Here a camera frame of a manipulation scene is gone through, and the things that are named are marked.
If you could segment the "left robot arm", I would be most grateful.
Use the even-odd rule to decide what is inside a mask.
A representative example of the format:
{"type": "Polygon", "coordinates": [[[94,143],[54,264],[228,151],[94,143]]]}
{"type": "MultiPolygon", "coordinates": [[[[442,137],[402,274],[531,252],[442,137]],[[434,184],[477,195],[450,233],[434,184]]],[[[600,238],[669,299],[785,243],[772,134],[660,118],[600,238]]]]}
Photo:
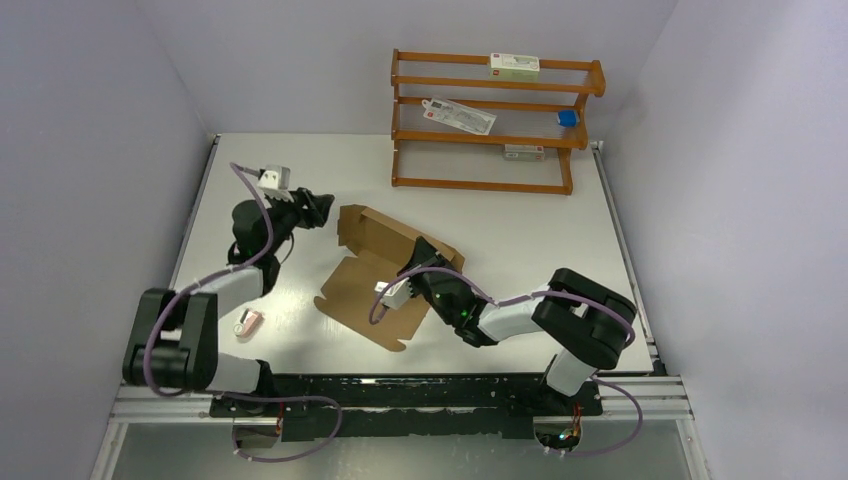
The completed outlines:
{"type": "Polygon", "coordinates": [[[295,229],[323,227],[334,201],[332,194],[299,188],[290,200],[273,199],[266,209],[254,200],[237,204],[225,269],[181,292],[151,288],[141,295],[122,365],[124,381],[155,385],[164,395],[235,392],[249,414],[271,411],[277,388],[269,364],[221,352],[218,322],[272,291],[281,266],[277,250],[295,229]]]}

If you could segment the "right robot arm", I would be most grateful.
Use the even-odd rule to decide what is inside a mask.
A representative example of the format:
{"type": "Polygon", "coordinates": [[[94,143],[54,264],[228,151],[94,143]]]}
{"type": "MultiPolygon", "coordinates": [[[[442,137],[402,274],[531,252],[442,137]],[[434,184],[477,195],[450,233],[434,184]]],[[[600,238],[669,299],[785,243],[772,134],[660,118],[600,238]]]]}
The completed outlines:
{"type": "Polygon", "coordinates": [[[506,300],[485,294],[434,245],[416,239],[413,252],[388,283],[377,283],[369,312],[372,324],[408,300],[423,298],[465,343],[480,348],[509,338],[545,333],[561,351],[539,389],[542,406],[562,414],[573,406],[590,377],[618,365],[635,340],[637,309],[617,292],[567,268],[536,290],[506,300]]]}

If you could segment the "brown cardboard box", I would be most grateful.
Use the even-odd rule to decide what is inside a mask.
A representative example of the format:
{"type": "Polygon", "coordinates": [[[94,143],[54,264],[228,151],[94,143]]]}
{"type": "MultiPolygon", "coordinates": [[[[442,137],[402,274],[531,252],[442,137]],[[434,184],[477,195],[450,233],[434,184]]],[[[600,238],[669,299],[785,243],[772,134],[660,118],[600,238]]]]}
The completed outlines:
{"type": "Polygon", "coordinates": [[[372,325],[369,311],[379,282],[397,277],[413,254],[415,241],[425,238],[451,264],[462,270],[464,256],[454,247],[364,205],[340,207],[337,223],[338,244],[351,254],[341,260],[314,298],[323,314],[391,352],[405,349],[430,306],[421,298],[412,299],[399,310],[391,310],[372,325]]]}

